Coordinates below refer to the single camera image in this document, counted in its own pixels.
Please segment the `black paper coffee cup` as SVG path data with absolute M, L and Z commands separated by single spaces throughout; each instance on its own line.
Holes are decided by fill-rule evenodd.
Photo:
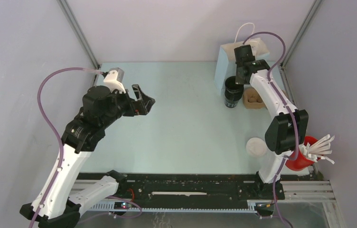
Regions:
M 244 92 L 244 85 L 237 84 L 235 81 L 235 76 L 228 77 L 225 80 L 225 98 L 239 100 L 242 97 Z

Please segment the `red cup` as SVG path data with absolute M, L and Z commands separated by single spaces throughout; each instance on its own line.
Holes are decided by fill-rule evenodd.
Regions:
M 304 146 L 307 146 L 307 144 L 313 145 L 317 141 L 318 140 L 312 136 L 306 136 L 304 138 L 303 145 Z M 285 166 L 292 171 L 301 171 L 301 170 L 307 168 L 308 166 L 312 165 L 313 163 L 314 163 L 314 161 L 309 160 L 308 158 L 305 157 L 305 155 L 303 155 L 303 153 L 301 151 L 301 146 L 300 146 L 298 158 L 294 161 L 287 160 L 287 162 L 285 163 Z

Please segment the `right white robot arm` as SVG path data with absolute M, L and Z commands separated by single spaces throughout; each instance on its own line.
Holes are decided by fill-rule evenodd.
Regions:
M 258 171 L 259 181 L 253 186 L 255 196 L 261 199 L 267 198 L 276 188 L 285 163 L 298 158 L 309 119 L 307 111 L 298 109 L 279 88 L 271 71 L 265 60 L 236 62 L 235 82 L 251 85 L 260 95 L 272 119 L 264 140 L 274 154 Z

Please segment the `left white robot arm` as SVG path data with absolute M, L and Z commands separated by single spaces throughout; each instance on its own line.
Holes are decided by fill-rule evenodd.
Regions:
M 73 228 L 98 202 L 111 195 L 116 198 L 125 196 L 125 177 L 116 171 L 106 173 L 78 193 L 71 193 L 71 189 L 83 164 L 105 137 L 106 128 L 123 116 L 147 115 L 155 104 L 139 85 L 132 88 L 135 99 L 128 93 L 110 90 L 103 85 L 87 91 L 79 113 L 59 136 L 61 147 L 48 180 L 38 197 L 21 207 L 22 216 L 40 228 Z

